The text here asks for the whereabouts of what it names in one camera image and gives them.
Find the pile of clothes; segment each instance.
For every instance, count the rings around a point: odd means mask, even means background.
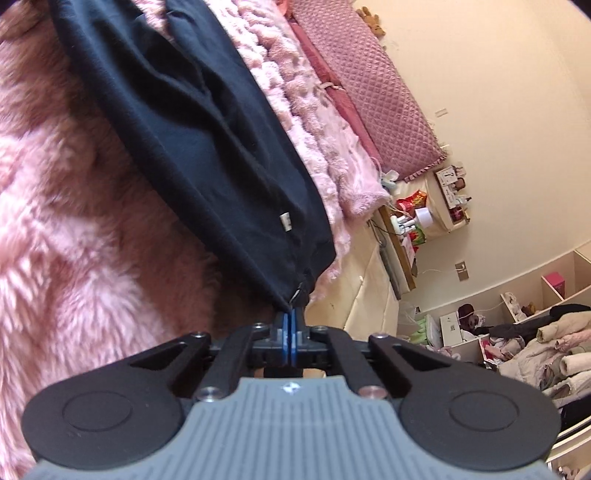
[[[525,344],[507,352],[512,358],[498,371],[550,397],[561,411],[563,430],[591,415],[591,307],[559,305],[528,322],[476,329],[484,333]]]

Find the pink box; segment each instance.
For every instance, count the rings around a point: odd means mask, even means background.
[[[558,272],[552,272],[548,275],[544,275],[546,281],[552,285],[552,287],[560,294],[562,298],[566,298],[564,292],[564,277],[560,275]]]

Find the wall socket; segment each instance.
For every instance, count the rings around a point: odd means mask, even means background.
[[[460,262],[456,264],[456,273],[460,281],[468,280],[468,278],[470,278],[470,276],[468,275],[468,268],[466,266],[466,262]]]

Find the white box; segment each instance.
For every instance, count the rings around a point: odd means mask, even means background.
[[[445,185],[441,187],[441,191],[443,192],[443,197],[445,198],[445,203],[447,203],[447,208],[450,210],[457,206],[456,202],[456,194],[453,193],[452,188],[449,185]]]
[[[439,185],[442,187],[457,182],[456,170],[453,167],[442,168],[441,170],[435,172],[435,175],[439,180]]]
[[[444,315],[439,318],[441,322],[441,335],[443,337],[443,346],[458,345],[463,342],[460,331],[460,322],[457,319],[457,312]]]

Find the black cloth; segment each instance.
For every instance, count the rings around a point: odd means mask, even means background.
[[[179,218],[281,309],[335,258],[322,199],[202,0],[168,0],[168,41],[129,0],[50,0],[58,37]],[[280,216],[288,213],[291,230]]]
[[[567,403],[560,412],[561,428],[566,430],[591,417],[591,395]]]
[[[523,337],[525,343],[531,342],[538,328],[544,327],[555,320],[550,315],[545,315],[536,319],[527,320],[523,323],[502,323],[493,327],[478,327],[475,335],[490,334],[491,337],[516,338]]]
[[[554,320],[560,320],[560,317],[562,317],[562,315],[566,315],[567,313],[588,312],[589,310],[591,310],[591,307],[587,305],[580,305],[578,303],[565,303],[552,307],[550,309],[550,316]]]

